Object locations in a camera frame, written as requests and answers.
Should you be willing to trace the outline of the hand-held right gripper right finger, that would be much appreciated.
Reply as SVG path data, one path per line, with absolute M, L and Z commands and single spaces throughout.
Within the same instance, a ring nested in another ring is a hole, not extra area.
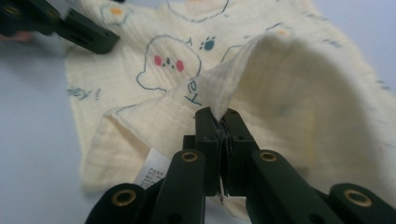
M 244 196 L 252 224 L 342 224 L 279 153 L 260 149 L 241 116 L 230 109 L 221 119 L 225 132 L 221 177 L 228 196 Z

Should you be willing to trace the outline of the cream printed cloth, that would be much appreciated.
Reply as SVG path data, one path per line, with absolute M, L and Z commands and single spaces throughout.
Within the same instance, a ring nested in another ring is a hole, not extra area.
M 311 0 L 78 0 L 119 37 L 66 49 L 88 193 L 141 178 L 195 130 L 197 110 L 236 110 L 258 145 L 317 189 L 352 182 L 396 206 L 396 98 Z

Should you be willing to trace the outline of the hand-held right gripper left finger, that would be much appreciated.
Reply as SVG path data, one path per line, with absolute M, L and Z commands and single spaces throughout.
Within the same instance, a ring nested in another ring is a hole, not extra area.
M 205 197 L 219 185 L 220 137 L 209 107 L 195 113 L 195 135 L 186 135 L 153 206 L 148 224 L 204 224 Z

